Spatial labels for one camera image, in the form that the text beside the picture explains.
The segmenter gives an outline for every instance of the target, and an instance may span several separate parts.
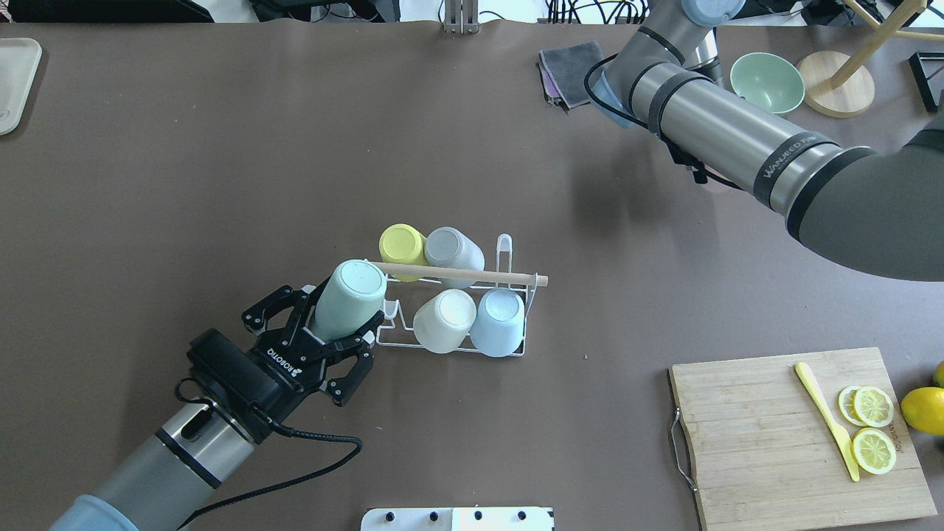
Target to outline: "white plate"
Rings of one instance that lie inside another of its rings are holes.
[[[42,48],[32,39],[0,39],[0,135],[20,124]]]

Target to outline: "round wooden base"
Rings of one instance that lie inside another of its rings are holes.
[[[797,70],[806,83],[803,101],[815,111],[833,118],[852,118],[868,109],[875,99],[875,81],[860,67],[842,85],[833,88],[830,78],[849,56],[839,52],[817,52],[800,61]]]

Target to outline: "wooden cutting board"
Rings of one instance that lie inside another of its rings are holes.
[[[896,403],[883,428],[898,460],[853,483],[826,422],[794,372],[813,369],[836,420],[847,385],[875,385]],[[794,531],[937,514],[878,349],[812,352],[672,366],[704,531]]]

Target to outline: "yellow cup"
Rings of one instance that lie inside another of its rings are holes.
[[[387,227],[380,235],[380,259],[387,264],[406,264],[408,266],[428,266],[426,254],[426,236],[405,223]],[[394,275],[405,283],[416,282],[420,277]]]

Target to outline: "robotiq logo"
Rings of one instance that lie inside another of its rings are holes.
[[[289,374],[291,374],[293,378],[294,378],[295,376],[298,376],[299,374],[301,374],[301,369],[300,369],[300,368],[294,368],[294,367],[292,367],[292,364],[289,363],[289,362],[287,362],[287,361],[285,361],[285,358],[283,358],[282,356],[279,356],[275,349],[269,349],[269,350],[266,351],[265,353],[266,353],[266,354],[269,354],[269,357],[270,357],[270,358],[276,360],[276,363],[278,363],[279,365],[281,365],[282,368],[284,368],[285,370],[288,370],[288,371],[289,371]]]
[[[777,160],[774,161],[767,169],[764,170],[764,179],[770,179],[773,177],[773,174],[780,169],[780,166],[790,158],[791,155],[797,152],[801,147],[806,146],[807,144],[816,140],[817,137],[810,135],[805,138],[799,139],[797,142],[793,143],[784,150],[783,153],[777,157]]]

